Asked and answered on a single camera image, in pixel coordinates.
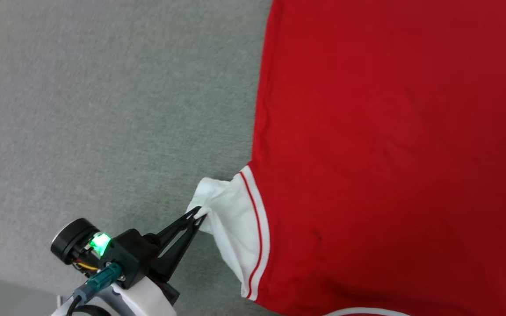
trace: yellow wire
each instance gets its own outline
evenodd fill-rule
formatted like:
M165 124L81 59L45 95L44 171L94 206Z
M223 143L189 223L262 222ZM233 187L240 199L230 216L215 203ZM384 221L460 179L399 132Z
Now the yellow wire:
M99 270L99 268L95 268L94 266L87 266L87 264L84 264L82 262L76 262L76 264L78 266L82 266L83 268L86 268L87 270L91 270L91 271L97 271L97 270Z

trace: red stripe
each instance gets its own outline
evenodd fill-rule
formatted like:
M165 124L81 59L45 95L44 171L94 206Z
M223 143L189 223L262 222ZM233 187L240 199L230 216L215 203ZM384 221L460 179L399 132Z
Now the red stripe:
M253 210L255 210L255 217L257 218L257 232L259 232L259 259L257 260L257 266L253 269L253 272L251 272L251 276L249 276L249 294L247 294L247 297L251 297L251 282L253 281L253 274L257 271L259 268L259 264L261 264L261 254L263 253L263 243L261 242L261 224L259 224L259 214L257 213L257 206L255 205L255 201L253 200L253 195L251 195L251 190L249 190L249 185L247 184L247 180L245 180L245 176L243 175L243 172L239 172L241 174L241 178L243 178L243 182L245 183L245 188L247 188L247 193L249 194L249 198L251 198L251 203L253 204Z

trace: gray floor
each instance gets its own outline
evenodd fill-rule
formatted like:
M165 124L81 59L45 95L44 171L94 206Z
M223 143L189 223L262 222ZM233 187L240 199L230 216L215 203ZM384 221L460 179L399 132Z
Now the gray floor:
M55 309L54 295L0 280L0 316L44 316Z

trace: black cable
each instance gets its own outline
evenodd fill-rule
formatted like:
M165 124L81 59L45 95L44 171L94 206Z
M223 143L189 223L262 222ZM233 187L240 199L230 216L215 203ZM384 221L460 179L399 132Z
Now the black cable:
M68 308L68 312L66 313L66 316L72 316L73 315L74 310L76 309L77 304L79 304L79 302L81 302L81 296L78 295L78 296L76 296L76 298L74 298L74 301L70 305L70 308Z
M104 308L94 305L79 306L74 310L74 312L84 312L85 314L90 314L91 316L111 316L111 314Z

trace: green light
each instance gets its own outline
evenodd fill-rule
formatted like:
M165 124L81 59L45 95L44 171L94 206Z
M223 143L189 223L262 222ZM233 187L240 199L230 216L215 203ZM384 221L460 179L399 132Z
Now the green light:
M99 256L103 256L110 240L111 238L107 234L101 233L94 236L89 242L89 245L93 247L93 250L95 250Z

